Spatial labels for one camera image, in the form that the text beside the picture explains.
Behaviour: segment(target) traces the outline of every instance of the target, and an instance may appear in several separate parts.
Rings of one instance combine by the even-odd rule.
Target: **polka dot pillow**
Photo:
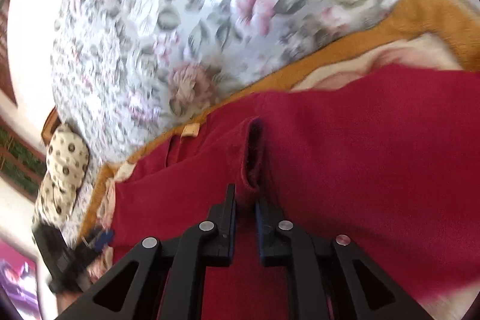
[[[34,225],[37,220],[41,220],[60,228],[71,215],[75,199],[74,191],[65,191],[59,188],[47,173],[40,185],[35,202]]]
[[[79,135],[73,133],[67,124],[62,124],[53,134],[46,161],[52,182],[64,194],[75,193],[85,176],[88,148]]]

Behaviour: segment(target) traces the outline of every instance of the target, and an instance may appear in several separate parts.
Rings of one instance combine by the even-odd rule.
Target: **floral fabric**
[[[51,63],[62,121],[91,158],[66,223],[75,239],[96,171],[397,0],[62,0]]]

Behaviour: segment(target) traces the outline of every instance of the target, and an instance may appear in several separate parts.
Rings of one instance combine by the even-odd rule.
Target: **wooden frame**
[[[7,160],[9,160],[11,163],[15,164],[19,169],[20,171],[22,171],[25,175],[29,176],[30,178],[34,179],[35,181],[37,181],[38,183],[40,183],[42,181],[42,177],[38,174],[36,174],[35,172],[33,172],[32,170],[30,170],[28,167],[25,167],[23,164],[17,164],[18,161],[17,159],[15,158],[15,156],[13,156],[10,152],[7,151],[7,149],[5,147],[2,147],[0,146],[0,154]]]
[[[13,180],[11,180],[8,176],[6,176],[3,172],[0,172],[0,178],[2,178],[10,187],[13,187],[17,192],[23,195],[26,199],[30,202],[35,202],[35,197],[33,197],[28,191],[26,191],[23,187],[16,184]]]
[[[57,108],[54,107],[50,112],[49,116],[46,118],[45,124],[42,129],[42,140],[45,145],[49,145],[52,140],[53,133],[62,123],[58,117]]]
[[[23,144],[27,149],[33,153],[34,157],[37,159],[45,161],[47,159],[44,153],[37,151],[33,148],[28,142],[26,142],[23,138],[21,138],[17,132],[15,132],[5,121],[2,117],[0,117],[0,125],[4,127],[12,136],[13,138],[18,141],[20,144]]]
[[[7,22],[10,0],[5,0],[0,8],[0,90],[15,104],[14,87],[11,83],[10,67],[7,50]]]

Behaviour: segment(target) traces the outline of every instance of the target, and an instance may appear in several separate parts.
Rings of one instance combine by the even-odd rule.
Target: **black object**
[[[233,257],[234,191],[180,238],[145,238],[58,320],[200,319],[206,266]],[[291,320],[431,320],[347,236],[310,236],[264,199],[256,220],[263,265],[287,270]]]
[[[233,258],[235,186],[226,192],[225,202],[210,208],[208,220],[181,237],[142,240],[58,320],[199,319],[205,268],[228,267]]]
[[[2,285],[0,285],[0,319],[23,320]]]
[[[52,276],[49,288],[56,294],[86,290],[89,285],[83,286],[81,276],[87,266],[101,254],[104,245],[112,239],[111,232],[105,233],[97,227],[75,249],[71,249],[65,243],[60,230],[53,226],[41,223],[33,234]]]
[[[265,199],[255,214],[262,264],[287,269],[291,320],[431,320],[348,236],[310,236]]]

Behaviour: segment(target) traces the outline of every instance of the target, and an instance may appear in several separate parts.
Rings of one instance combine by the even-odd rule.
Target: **red cloth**
[[[114,257],[200,222],[227,183],[248,210],[261,183],[294,223],[348,234],[415,299],[463,286],[480,277],[479,102],[477,74],[388,65],[337,91],[228,104],[117,185]],[[287,318],[283,271],[259,266],[252,220],[240,216],[232,266],[207,272],[204,319]]]

